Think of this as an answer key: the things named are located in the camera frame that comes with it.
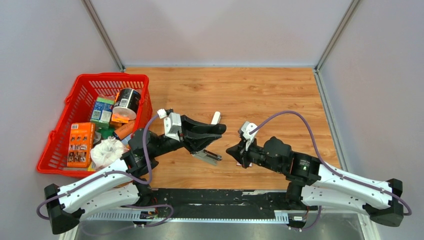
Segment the worn black surface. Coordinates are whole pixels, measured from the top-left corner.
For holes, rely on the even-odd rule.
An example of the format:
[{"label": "worn black surface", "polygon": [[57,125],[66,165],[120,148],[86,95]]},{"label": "worn black surface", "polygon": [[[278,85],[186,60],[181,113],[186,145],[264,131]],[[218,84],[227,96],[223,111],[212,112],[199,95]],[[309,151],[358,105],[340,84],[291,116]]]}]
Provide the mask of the worn black surface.
[{"label": "worn black surface", "polygon": [[[174,208],[173,218],[199,219],[273,219],[274,210],[291,210],[285,201],[285,192],[226,189],[174,189],[159,188],[153,191],[158,204]],[[170,210],[159,208],[159,216]]]}]

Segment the robotic arm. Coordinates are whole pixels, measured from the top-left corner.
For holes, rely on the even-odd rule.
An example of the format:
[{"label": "robotic arm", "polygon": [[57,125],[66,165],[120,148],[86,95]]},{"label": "robotic arm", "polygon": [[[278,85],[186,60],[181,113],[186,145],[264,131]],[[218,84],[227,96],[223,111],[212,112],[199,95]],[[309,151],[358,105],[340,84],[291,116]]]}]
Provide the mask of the robotic arm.
[{"label": "robotic arm", "polygon": [[243,168],[254,163],[285,175],[290,181],[286,201],[293,209],[337,207],[368,215],[385,226],[401,224],[404,208],[398,201],[403,191],[400,180],[377,181],[343,171],[317,157],[292,151],[275,136],[263,147],[258,146],[255,129],[254,123],[245,122],[238,131],[241,141],[226,152]]},{"label": "robotic arm", "polygon": [[[65,186],[55,184],[44,188],[48,217],[53,234],[64,233],[87,217],[98,212],[125,205],[147,206],[152,190],[149,181],[134,182],[120,188],[116,186],[139,179],[149,172],[144,146],[147,148],[151,168],[159,163],[155,157],[187,149],[193,156],[215,164],[222,157],[205,150],[226,131],[224,124],[205,124],[171,110],[158,111],[163,118],[165,133],[157,135],[147,128],[137,130],[128,142],[130,151],[108,167]],[[143,139],[143,132],[148,131]]]}]

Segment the wood grain surface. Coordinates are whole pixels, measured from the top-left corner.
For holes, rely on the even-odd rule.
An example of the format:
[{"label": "wood grain surface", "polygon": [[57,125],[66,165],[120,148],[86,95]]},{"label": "wood grain surface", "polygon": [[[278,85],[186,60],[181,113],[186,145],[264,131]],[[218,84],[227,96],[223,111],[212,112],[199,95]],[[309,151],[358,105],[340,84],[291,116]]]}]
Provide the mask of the wood grain surface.
[{"label": "wood grain surface", "polygon": [[[157,157],[152,188],[284,190],[285,176],[253,165],[236,166],[225,150],[240,141],[238,129],[245,121],[259,125],[283,110],[302,114],[312,127],[321,155],[340,167],[311,68],[233,67],[129,67],[129,74],[149,77],[153,112],[173,108],[176,113],[210,123],[215,111],[227,126],[221,139],[207,149],[222,156],[217,166],[192,157],[185,149]],[[162,120],[151,131],[163,134]],[[297,152],[316,156],[308,131],[295,115],[281,115],[256,135],[258,145],[276,136]]]}]

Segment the orange package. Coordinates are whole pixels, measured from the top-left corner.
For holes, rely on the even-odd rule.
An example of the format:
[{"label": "orange package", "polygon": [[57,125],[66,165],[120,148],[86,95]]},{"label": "orange package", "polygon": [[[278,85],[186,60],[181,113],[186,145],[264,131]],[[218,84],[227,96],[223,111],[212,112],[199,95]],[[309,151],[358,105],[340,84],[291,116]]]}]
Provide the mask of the orange package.
[{"label": "orange package", "polygon": [[90,165],[95,126],[92,122],[73,123],[70,126],[67,167],[87,168]]}]

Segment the white label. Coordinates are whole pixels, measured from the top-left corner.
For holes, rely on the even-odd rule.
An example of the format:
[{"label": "white label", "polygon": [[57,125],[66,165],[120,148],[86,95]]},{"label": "white label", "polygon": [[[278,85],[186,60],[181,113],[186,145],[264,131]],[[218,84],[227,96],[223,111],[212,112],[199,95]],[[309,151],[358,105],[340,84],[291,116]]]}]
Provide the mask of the white label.
[{"label": "white label", "polygon": [[111,120],[112,113],[110,111],[103,110],[101,112],[100,122],[109,122]]},{"label": "white label", "polygon": [[94,110],[94,111],[93,111],[93,114],[91,115],[91,118],[92,118],[92,119],[99,119],[101,114],[102,114],[102,112],[101,112],[101,111],[99,111],[99,110]]},{"label": "white label", "polygon": [[120,107],[127,107],[127,103],[128,103],[128,99],[121,99],[120,100],[120,103],[119,103],[119,106]]}]

